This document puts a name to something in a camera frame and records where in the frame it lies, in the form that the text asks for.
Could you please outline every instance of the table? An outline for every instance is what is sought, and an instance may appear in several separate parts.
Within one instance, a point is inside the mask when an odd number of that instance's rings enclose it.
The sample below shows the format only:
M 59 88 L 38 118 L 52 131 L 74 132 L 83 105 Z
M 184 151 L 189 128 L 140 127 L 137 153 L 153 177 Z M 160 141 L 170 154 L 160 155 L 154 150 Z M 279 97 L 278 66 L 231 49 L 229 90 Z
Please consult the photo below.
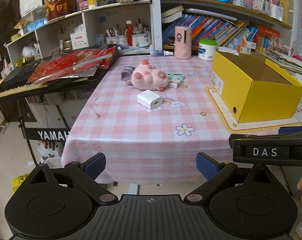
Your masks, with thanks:
M 137 102 L 141 90 L 121 81 L 125 66 L 147 58 L 167 73 L 183 73 L 178 89 L 155 91 L 163 104 L 151 111 Z M 231 161 L 228 138 L 233 133 L 274 134 L 283 121 L 236 124 L 219 101 L 211 79 L 211 62 L 192 57 L 130 56 L 119 58 L 99 83 L 74 123 L 62 155 L 62 165 L 83 162 L 97 152 L 107 158 L 99 183 L 113 181 L 163 184 L 197 181 L 195 157 L 203 151 L 217 161 Z M 287 123 L 302 124 L 300 116 Z

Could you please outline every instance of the open box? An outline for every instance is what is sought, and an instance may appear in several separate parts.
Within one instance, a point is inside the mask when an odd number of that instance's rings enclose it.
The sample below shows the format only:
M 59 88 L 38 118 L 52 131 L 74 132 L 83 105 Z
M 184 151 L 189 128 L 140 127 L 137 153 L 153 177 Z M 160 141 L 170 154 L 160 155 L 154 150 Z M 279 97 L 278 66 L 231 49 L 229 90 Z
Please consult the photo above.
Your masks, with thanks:
M 264 56 L 215 52 L 211 83 L 238 123 L 291 118 L 302 84 Z

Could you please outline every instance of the green-lidded container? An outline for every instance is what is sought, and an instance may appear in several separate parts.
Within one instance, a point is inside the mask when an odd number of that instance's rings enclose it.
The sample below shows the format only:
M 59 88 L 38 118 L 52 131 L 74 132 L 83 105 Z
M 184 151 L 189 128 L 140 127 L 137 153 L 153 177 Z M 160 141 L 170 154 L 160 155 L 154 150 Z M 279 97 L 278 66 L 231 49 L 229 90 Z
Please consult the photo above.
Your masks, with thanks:
M 213 55 L 217 48 L 217 42 L 213 40 L 200 39 L 198 57 L 202 60 L 213 61 Z

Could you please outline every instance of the pink thermos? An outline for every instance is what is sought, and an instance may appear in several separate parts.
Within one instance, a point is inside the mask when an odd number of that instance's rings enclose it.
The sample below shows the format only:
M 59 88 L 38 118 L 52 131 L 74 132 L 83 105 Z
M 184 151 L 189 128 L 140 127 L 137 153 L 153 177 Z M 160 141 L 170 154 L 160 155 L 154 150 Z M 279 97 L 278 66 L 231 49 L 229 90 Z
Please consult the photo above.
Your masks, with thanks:
M 174 56 L 178 59 L 191 58 L 191 27 L 176 26 L 174 40 Z

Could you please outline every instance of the blue gripper pad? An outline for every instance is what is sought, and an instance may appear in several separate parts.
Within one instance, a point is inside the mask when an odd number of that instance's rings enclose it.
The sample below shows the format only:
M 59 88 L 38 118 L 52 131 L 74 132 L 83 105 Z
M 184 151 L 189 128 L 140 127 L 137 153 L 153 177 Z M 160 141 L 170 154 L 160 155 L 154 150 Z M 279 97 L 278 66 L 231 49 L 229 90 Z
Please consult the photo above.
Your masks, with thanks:
M 211 179 L 220 170 L 216 164 L 199 153 L 195 158 L 195 164 L 198 171 L 200 171 L 207 180 Z
M 106 168 L 106 157 L 104 154 L 96 158 L 93 156 L 83 164 L 83 172 L 91 179 L 95 180 L 101 172 Z
M 280 127 L 278 134 L 302 132 L 302 126 Z

